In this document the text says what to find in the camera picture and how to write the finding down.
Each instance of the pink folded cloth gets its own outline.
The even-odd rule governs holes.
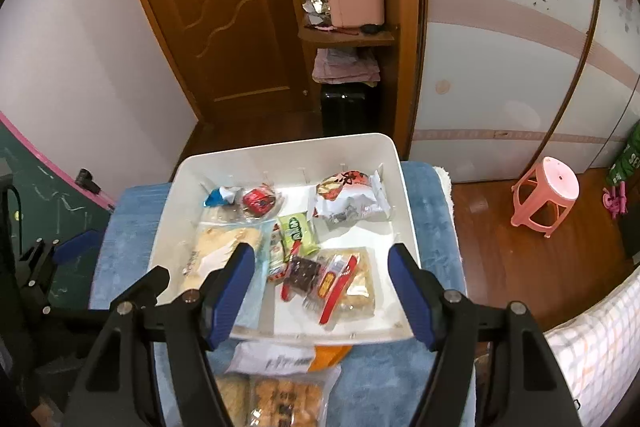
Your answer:
[[[320,48],[314,62],[313,79],[319,84],[380,81],[380,68],[370,49]]]

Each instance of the green chalkboard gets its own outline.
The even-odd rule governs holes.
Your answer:
[[[0,121],[0,158],[14,174],[22,203],[22,243],[27,250],[38,238],[63,243],[84,230],[104,231],[111,214],[51,172]],[[14,251],[18,246],[17,201],[10,193]],[[49,294],[55,306],[86,308],[99,248],[60,266]]]

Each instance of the pink stripe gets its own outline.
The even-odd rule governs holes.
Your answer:
[[[546,133],[539,131],[516,131],[507,129],[416,129],[414,141],[424,140],[526,140],[542,141]],[[596,143],[607,142],[598,136],[553,133],[552,142]]]
[[[567,23],[507,0],[429,0],[428,20],[519,37],[575,58],[580,58],[586,39]],[[595,41],[587,63],[630,89],[636,85],[638,73]]]
[[[53,172],[56,176],[58,176],[63,181],[65,181],[68,185],[71,185],[73,188],[75,188],[75,190],[80,192],[83,196],[89,198],[95,204],[99,204],[102,208],[105,208],[106,210],[109,210],[110,206],[115,207],[114,201],[110,197],[108,197],[104,192],[100,192],[100,195],[96,196],[95,194],[92,194],[88,190],[84,190],[84,188],[76,185],[75,180],[71,176],[69,176],[65,171],[63,171],[60,167],[55,165],[55,163],[53,163],[51,160],[49,160],[49,158],[47,158],[44,154],[42,154],[40,151],[38,151],[35,148],[33,143],[27,140],[24,134],[22,134],[20,131],[17,130],[15,125],[9,121],[9,119],[4,115],[2,111],[0,111],[0,122],[4,124],[5,127],[7,127],[7,129],[11,132],[11,134],[13,134],[16,137],[16,139],[19,140],[20,143],[22,143],[22,145],[27,147],[27,149],[31,152],[31,154],[36,156],[36,158],[40,162],[42,162],[45,166],[47,166],[47,168],[51,172]]]

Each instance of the green bag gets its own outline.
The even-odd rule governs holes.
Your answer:
[[[608,185],[619,185],[640,167],[640,124],[636,123],[626,141],[625,150],[613,163],[607,174]]]

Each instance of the white plastic bin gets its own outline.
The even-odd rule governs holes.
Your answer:
[[[305,212],[316,184],[349,169],[380,172],[392,207],[391,219],[382,223],[359,221],[332,233],[318,227],[319,240],[323,248],[367,247],[375,280],[374,316],[339,321],[328,330],[303,309],[302,297],[285,303],[279,296],[280,286],[268,283],[257,330],[234,327],[231,336],[289,344],[365,344],[413,336],[389,279],[386,258],[389,247],[402,242],[418,265],[420,260],[398,153],[393,141],[383,134],[277,143],[187,158],[169,191],[149,260],[148,269],[164,266],[171,275],[159,303],[178,295],[182,269],[193,249],[209,190],[219,185],[252,187],[268,182],[284,194],[280,215],[285,216]]]

